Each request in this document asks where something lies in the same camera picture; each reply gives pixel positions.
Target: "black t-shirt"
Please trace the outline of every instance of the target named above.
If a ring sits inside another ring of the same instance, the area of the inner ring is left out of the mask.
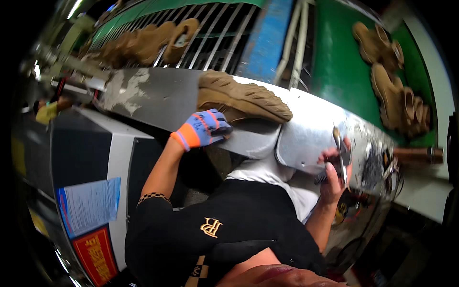
[[[325,262],[280,186],[225,180],[206,201],[172,211],[149,198],[130,218],[125,260],[142,286],[214,286],[270,247],[283,264],[324,275]]]

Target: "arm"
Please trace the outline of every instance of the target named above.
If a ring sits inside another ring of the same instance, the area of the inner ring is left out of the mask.
[[[177,179],[179,162],[184,152],[183,147],[176,140],[169,138],[164,151],[146,180],[140,197],[155,192],[163,194],[167,199],[170,198]]]
[[[220,128],[231,131],[224,115],[216,109],[192,114],[179,130],[171,133],[164,151],[146,180],[140,197],[154,192],[161,193],[169,199],[183,153],[194,147],[208,146],[223,140],[222,135],[212,135],[212,132]]]
[[[344,143],[347,148],[351,148],[351,141],[347,137],[344,138]],[[323,163],[327,161],[329,157],[337,155],[338,151],[335,148],[331,148],[322,152],[317,163]],[[352,174],[352,164],[348,165],[346,170],[349,181]],[[341,194],[346,188],[342,179],[338,178],[336,170],[330,162],[326,162],[325,172],[327,173],[328,183],[322,184],[320,187],[320,199],[314,208],[313,214],[305,224],[306,229],[311,233],[314,241],[319,247],[320,253],[322,253],[327,246],[331,223],[335,218],[336,207],[338,206]]]

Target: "blue metal beam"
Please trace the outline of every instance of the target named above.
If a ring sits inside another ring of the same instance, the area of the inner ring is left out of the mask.
[[[282,56],[293,0],[266,0],[236,69],[236,76],[272,83]]]

